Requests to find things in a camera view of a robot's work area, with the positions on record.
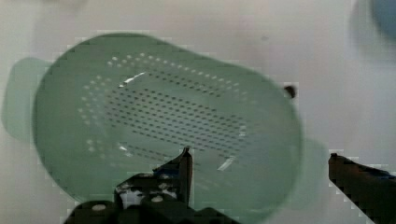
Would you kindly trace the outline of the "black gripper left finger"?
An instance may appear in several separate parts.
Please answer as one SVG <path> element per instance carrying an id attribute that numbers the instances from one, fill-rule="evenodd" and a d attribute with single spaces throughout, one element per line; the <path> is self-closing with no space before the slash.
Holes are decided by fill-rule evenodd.
<path id="1" fill-rule="evenodd" d="M 166 197 L 189 203 L 191 195 L 192 155 L 184 147 L 172 160 L 151 173 L 139 173 L 124 180 L 114 189 L 114 201 L 120 207 L 140 205 L 144 200 L 161 202 Z"/>

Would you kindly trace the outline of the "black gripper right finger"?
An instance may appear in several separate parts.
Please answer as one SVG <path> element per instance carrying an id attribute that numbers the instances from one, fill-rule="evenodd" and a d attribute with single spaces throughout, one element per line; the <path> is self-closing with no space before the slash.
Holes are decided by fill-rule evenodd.
<path id="1" fill-rule="evenodd" d="M 396 182 L 387 171 L 332 153 L 329 179 L 374 224 L 395 224 Z"/>

